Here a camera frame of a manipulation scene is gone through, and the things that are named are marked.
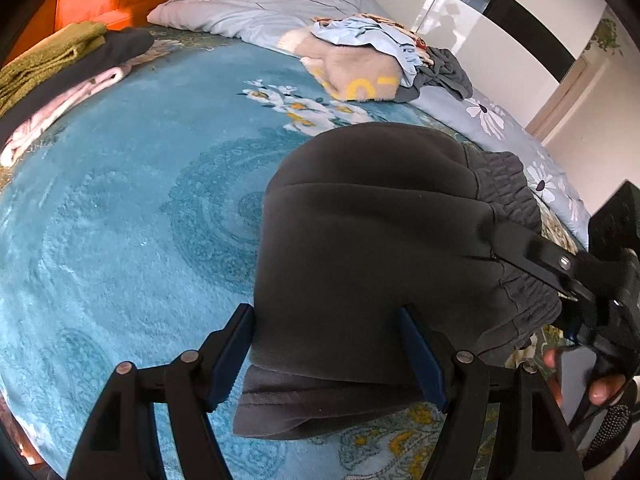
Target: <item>blue blanket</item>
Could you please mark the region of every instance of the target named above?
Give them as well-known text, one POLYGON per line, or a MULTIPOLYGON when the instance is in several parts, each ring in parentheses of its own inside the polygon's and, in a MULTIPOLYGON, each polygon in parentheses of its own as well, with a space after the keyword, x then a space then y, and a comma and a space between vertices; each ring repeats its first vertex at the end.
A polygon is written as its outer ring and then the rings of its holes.
MULTIPOLYGON (((284 156, 372 120, 438 126, 331 101, 297 59, 233 43, 140 66, 56 123, 0 194, 0 387, 58 472, 118 362, 165 364, 252 300, 262 193, 284 156)), ((249 440, 230 433, 239 393, 240 380, 211 419, 236 480, 418 478, 442 423, 420 405, 324 438, 249 440)))

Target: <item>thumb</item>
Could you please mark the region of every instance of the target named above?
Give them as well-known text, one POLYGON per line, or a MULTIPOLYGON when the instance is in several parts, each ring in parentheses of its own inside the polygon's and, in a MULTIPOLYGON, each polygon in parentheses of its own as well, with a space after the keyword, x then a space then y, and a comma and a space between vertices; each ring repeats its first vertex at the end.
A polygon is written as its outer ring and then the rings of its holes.
POLYGON ((592 404, 599 406, 613 397, 625 384, 623 375, 612 375, 598 379, 589 389, 589 399, 592 404))

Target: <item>metal bolt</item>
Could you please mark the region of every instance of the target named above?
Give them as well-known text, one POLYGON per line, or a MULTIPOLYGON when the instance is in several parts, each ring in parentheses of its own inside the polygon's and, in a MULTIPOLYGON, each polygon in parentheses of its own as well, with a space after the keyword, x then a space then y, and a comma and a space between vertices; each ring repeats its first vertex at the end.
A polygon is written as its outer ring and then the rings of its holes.
POLYGON ((185 350, 180 355, 180 360, 183 363, 193 363, 195 360, 198 359, 199 356, 200 354, 198 354, 197 350, 185 350))
POLYGON ((530 361, 525 361, 524 364, 522 365, 522 368, 524 371, 526 371, 527 374, 530 374, 530 375, 538 373, 538 366, 535 363, 532 363, 530 361))
POLYGON ((571 260, 566 256, 560 256, 560 267, 562 267, 564 270, 571 269, 571 260))
POLYGON ((473 362, 474 355, 471 352, 468 352, 467 350, 461 350, 456 354, 456 359, 461 363, 468 365, 469 363, 473 362))
POLYGON ((116 371, 120 375, 127 375, 133 369, 133 364, 129 361, 123 361, 116 366, 116 371))

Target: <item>pink folded garment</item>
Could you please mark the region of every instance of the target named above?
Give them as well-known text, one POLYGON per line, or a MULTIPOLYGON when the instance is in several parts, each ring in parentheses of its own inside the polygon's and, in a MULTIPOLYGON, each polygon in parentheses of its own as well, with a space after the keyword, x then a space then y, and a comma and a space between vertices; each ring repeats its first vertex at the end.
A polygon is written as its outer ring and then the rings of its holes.
POLYGON ((115 85, 130 70, 130 64, 110 68, 53 99, 16 128, 0 154, 0 164, 10 168, 31 146, 33 141, 40 137, 60 116, 92 95, 115 85))

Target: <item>human hand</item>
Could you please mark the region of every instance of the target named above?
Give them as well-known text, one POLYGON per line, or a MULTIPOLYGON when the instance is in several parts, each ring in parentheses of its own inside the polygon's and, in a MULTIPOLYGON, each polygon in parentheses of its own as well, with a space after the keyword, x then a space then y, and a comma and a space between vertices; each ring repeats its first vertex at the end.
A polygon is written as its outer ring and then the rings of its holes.
MULTIPOLYGON (((545 365, 549 368, 556 368, 556 349, 547 350, 543 356, 545 365)), ((558 383, 558 377, 554 374, 547 384, 554 399, 558 403, 558 406, 562 405, 562 393, 560 391, 560 384, 558 383)), ((612 375, 595 381, 589 388, 589 399, 592 404, 599 406, 606 402, 606 400, 613 397, 622 386, 625 384, 625 377, 623 375, 612 375)))

